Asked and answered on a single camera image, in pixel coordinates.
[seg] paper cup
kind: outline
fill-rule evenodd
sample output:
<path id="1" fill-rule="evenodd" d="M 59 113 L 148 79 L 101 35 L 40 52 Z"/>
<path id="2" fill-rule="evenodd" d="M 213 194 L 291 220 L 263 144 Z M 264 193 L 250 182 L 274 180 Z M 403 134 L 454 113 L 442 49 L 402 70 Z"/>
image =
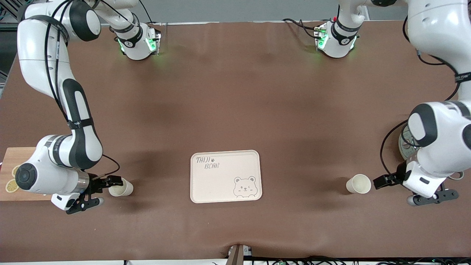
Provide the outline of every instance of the paper cup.
<path id="1" fill-rule="evenodd" d="M 115 197 L 128 196 L 134 190 L 134 186 L 132 186 L 132 184 L 129 181 L 123 178 L 121 179 L 122 179 L 122 186 L 113 186 L 113 187 L 108 188 L 108 191 L 110 192 L 111 196 L 115 196 Z"/>
<path id="2" fill-rule="evenodd" d="M 371 189 L 371 181 L 367 176 L 358 174 L 347 181 L 347 189 L 351 193 L 365 194 Z"/>

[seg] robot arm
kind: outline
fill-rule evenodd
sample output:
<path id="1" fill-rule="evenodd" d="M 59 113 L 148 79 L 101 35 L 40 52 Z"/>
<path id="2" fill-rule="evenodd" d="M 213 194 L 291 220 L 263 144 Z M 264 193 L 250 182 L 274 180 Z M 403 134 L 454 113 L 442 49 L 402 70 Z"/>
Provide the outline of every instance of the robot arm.
<path id="1" fill-rule="evenodd" d="M 408 127 L 420 149 L 393 175 L 374 181 L 381 188 L 402 184 L 416 195 L 409 204 L 440 203 L 457 192 L 437 191 L 455 172 L 471 168 L 471 24 L 465 0 L 407 0 L 409 39 L 416 49 L 447 62 L 459 84 L 458 101 L 428 102 L 411 112 Z"/>
<path id="2" fill-rule="evenodd" d="M 361 6 L 386 7 L 405 5 L 401 0 L 339 0 L 337 19 L 316 29 L 318 50 L 332 58 L 342 58 L 353 48 L 357 33 L 365 20 Z"/>
<path id="3" fill-rule="evenodd" d="M 113 5 L 116 8 L 131 7 L 133 2 L 114 1 Z M 114 22 L 110 24 L 115 31 L 119 31 L 116 32 L 118 37 L 132 43 L 126 48 L 128 57 L 143 59 L 152 53 L 146 39 L 152 30 L 148 30 L 147 25 L 139 24 L 132 13 L 123 9 L 120 13 L 134 17 L 135 21 L 121 21 L 108 10 L 118 12 L 113 6 L 100 5 L 103 2 L 96 7 L 102 9 L 102 15 L 109 22 Z M 17 170 L 15 180 L 23 190 L 53 194 L 51 201 L 68 214 L 100 205 L 103 200 L 93 199 L 92 194 L 101 193 L 102 189 L 110 186 L 122 185 L 119 176 L 101 179 L 84 171 L 98 163 L 103 148 L 84 90 L 71 72 L 66 48 L 69 41 L 91 41 L 100 32 L 96 12 L 81 0 L 32 4 L 25 10 L 23 20 L 18 25 L 18 58 L 23 77 L 35 90 L 56 100 L 71 134 L 42 138 L 30 159 Z"/>
<path id="4" fill-rule="evenodd" d="M 160 31 L 140 23 L 138 17 L 128 8 L 137 5 L 138 0 L 115 0 L 112 3 L 101 0 L 86 0 L 95 7 L 94 11 L 110 24 L 116 34 L 121 50 L 130 59 L 142 60 L 159 53 Z"/>

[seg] black cable tie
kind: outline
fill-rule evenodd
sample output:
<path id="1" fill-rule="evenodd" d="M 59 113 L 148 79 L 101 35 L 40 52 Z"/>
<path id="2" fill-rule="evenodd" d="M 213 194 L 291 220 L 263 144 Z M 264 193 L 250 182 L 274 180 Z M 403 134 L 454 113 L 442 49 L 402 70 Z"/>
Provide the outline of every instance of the black cable tie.
<path id="1" fill-rule="evenodd" d="M 65 28 L 65 26 L 57 19 L 46 16 L 46 15 L 35 15 L 35 16 L 29 17 L 28 19 L 40 20 L 48 24 L 51 24 L 51 26 L 56 28 L 62 34 L 62 36 L 65 39 L 65 45 L 67 46 L 69 44 L 69 39 L 70 39 L 69 33 L 67 32 L 67 29 Z"/>
<path id="2" fill-rule="evenodd" d="M 80 120 L 80 121 L 67 121 L 67 125 L 69 126 L 71 130 L 77 130 L 83 127 L 93 125 L 93 119 L 88 118 L 88 119 Z"/>
<path id="3" fill-rule="evenodd" d="M 93 6 L 91 7 L 91 9 L 95 9 L 97 8 L 98 4 L 101 2 L 101 0 L 95 0 L 95 3 L 93 4 Z"/>
<path id="4" fill-rule="evenodd" d="M 350 44 L 350 42 L 352 42 L 357 36 L 357 34 L 353 34 L 347 37 L 338 33 L 338 31 L 335 29 L 335 24 L 332 24 L 331 33 L 332 33 L 332 37 L 339 42 L 339 45 L 342 45 L 342 46 Z"/>
<path id="5" fill-rule="evenodd" d="M 466 81 L 471 81 L 471 72 L 455 75 L 455 82 L 456 83 L 463 83 L 463 82 L 466 82 Z"/>
<path id="6" fill-rule="evenodd" d="M 349 27 L 346 27 L 344 25 L 342 25 L 342 23 L 340 23 L 339 21 L 339 18 L 337 18 L 337 20 L 335 21 L 335 23 L 339 26 L 339 28 L 341 28 L 342 30 L 346 31 L 346 32 L 356 32 L 358 31 L 361 26 L 357 27 L 357 28 L 349 28 Z"/>

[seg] beige tray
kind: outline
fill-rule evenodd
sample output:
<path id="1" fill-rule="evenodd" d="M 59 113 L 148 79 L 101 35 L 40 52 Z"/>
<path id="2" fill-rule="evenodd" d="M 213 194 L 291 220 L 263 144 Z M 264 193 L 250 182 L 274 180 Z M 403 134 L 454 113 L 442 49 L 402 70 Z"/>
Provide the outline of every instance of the beige tray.
<path id="1" fill-rule="evenodd" d="M 10 147 L 7 149 L 0 170 L 0 201 L 51 200 L 51 195 L 44 196 L 42 194 L 26 192 L 22 189 L 12 193 L 8 193 L 5 190 L 7 182 L 15 178 L 12 175 L 13 168 L 28 160 L 35 149 L 35 147 Z"/>
<path id="2" fill-rule="evenodd" d="M 196 153 L 191 157 L 190 198 L 194 203 L 258 200 L 261 196 L 257 151 Z"/>

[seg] brown tablecloth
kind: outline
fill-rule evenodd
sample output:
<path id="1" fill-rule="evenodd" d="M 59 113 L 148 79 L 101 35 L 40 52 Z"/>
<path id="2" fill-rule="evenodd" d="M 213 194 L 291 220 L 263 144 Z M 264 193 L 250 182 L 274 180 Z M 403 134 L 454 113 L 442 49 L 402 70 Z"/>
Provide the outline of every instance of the brown tablecloth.
<path id="1" fill-rule="evenodd" d="M 446 66 L 419 62 L 401 22 L 366 22 L 342 59 L 316 52 L 283 23 L 161 27 L 162 53 L 131 61 L 104 30 L 71 43 L 105 154 L 134 184 L 127 198 L 76 215 L 50 202 L 0 204 L 0 261 L 218 258 L 254 255 L 471 256 L 471 182 L 446 181 L 458 200 L 411 207 L 396 186 L 349 195 L 345 182 L 384 174 L 384 135 L 419 103 L 454 89 Z M 0 99 L 0 153 L 69 133 L 53 99 L 31 89 L 18 63 Z M 385 150 L 399 163 L 398 134 Z M 196 152 L 254 149 L 263 196 L 194 204 Z M 103 160 L 94 173 L 113 164 Z"/>

